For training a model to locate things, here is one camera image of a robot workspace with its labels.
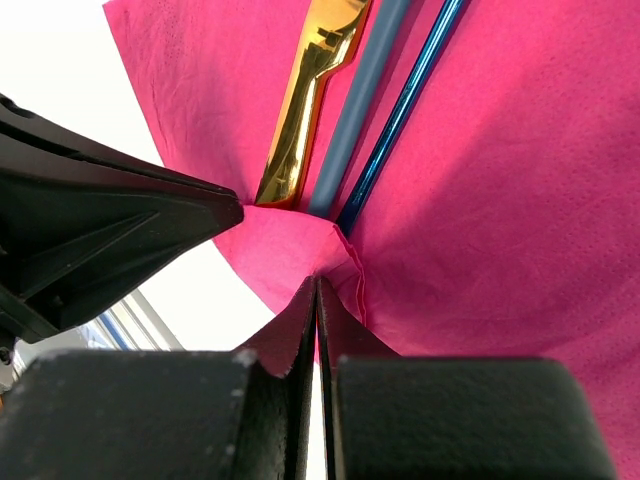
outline gold utensil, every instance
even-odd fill
[[[353,59],[370,4],[312,0],[256,204],[291,209],[298,203],[327,80]]]

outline pink napkin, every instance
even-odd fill
[[[168,167],[252,203],[308,4],[105,6]],[[413,5],[340,205],[440,6]],[[636,0],[472,0],[350,243],[248,206],[217,246],[275,311],[324,273],[400,353],[564,362],[620,474],[640,478],[638,25]],[[356,64],[329,83],[301,211]]]

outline white surface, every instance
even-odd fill
[[[100,0],[0,0],[0,92],[70,130],[160,165]],[[192,350],[226,350],[273,314],[207,242],[140,287]],[[309,479],[325,478],[319,378]]]

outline blue stick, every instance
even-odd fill
[[[416,104],[427,79],[433,72],[436,60],[441,53],[446,39],[453,30],[456,20],[463,11],[466,0],[446,0],[438,18],[431,28],[429,37],[422,47],[409,78],[405,83],[391,115],[371,152],[367,164],[351,191],[347,203],[340,212],[337,224],[345,236],[349,236],[360,212],[371,194],[373,186],[380,176],[385,162],[389,158],[402,129],[407,123],[409,114]]]
[[[309,205],[311,215],[322,218],[329,216],[410,3],[411,0],[385,0],[378,10],[376,23],[371,30],[313,190]]]

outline matte blue straw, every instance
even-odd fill
[[[360,66],[331,138],[309,213],[327,218],[411,0],[385,0],[378,10]]]
[[[447,37],[453,31],[462,6],[467,0],[446,0],[438,18],[431,28],[429,37],[422,47],[409,78],[405,83],[391,115],[371,152],[367,164],[351,191],[347,203],[340,212],[337,224],[345,236],[349,236],[360,212],[371,194],[371,190],[389,158],[402,129],[407,123],[409,114],[422,92],[427,79],[433,72],[436,60],[441,53]]]

